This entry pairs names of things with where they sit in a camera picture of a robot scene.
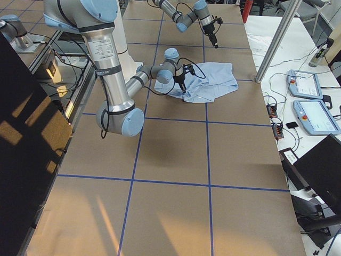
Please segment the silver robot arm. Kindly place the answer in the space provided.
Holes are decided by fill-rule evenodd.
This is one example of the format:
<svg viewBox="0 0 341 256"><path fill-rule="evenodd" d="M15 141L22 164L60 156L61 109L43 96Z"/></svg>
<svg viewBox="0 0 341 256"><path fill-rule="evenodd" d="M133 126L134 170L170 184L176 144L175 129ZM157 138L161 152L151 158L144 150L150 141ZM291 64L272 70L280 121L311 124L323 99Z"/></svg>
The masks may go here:
<svg viewBox="0 0 341 256"><path fill-rule="evenodd" d="M193 7L179 2L174 6L170 1L152 1L147 4L150 7L161 9L176 24L177 29L184 33L189 27L198 23L201 33L206 36L214 48L218 48L218 40L216 37L223 20L221 17L211 15L206 1L197 1Z"/></svg>
<svg viewBox="0 0 341 256"><path fill-rule="evenodd" d="M194 74L194 68L181 65L177 50L170 48L161 65L140 66L126 82L113 37L118 9L117 1L44 1L44 19L50 27L83 37L106 97L96 115L98 126L133 137L144 125L144 113L136 108L133 95L151 79L163 84L173 80L185 90L185 76Z"/></svg>

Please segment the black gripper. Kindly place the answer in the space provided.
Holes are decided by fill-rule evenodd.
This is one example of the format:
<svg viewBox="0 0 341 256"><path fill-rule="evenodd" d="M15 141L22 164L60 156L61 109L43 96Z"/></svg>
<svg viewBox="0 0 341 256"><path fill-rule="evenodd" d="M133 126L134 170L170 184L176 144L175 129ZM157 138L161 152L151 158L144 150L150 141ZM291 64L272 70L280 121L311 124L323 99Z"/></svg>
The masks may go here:
<svg viewBox="0 0 341 256"><path fill-rule="evenodd" d="M190 73L192 76L194 76L194 67L192 64L183 64L183 66L176 71L174 76L174 82L180 86L182 93L186 93L186 86L184 81L187 73Z"/></svg>
<svg viewBox="0 0 341 256"><path fill-rule="evenodd" d="M206 36L208 36L212 46L217 49L218 48L218 41L217 41L215 34L218 32L221 24L223 23L223 20L221 17L213 17L212 16L212 18L213 18L213 20L210 21L207 25L204 25L202 28L204 30L204 34ZM215 25L214 25L215 23L217 23L219 25L217 30L215 30Z"/></svg>

